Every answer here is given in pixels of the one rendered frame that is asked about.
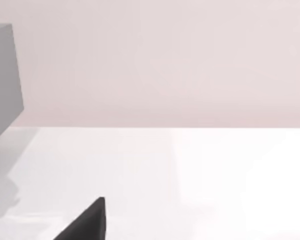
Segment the gray block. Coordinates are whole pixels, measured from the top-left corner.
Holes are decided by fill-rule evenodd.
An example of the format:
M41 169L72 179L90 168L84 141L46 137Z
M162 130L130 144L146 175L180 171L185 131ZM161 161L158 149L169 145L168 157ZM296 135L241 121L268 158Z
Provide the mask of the gray block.
M0 135L24 110L11 24L0 24Z

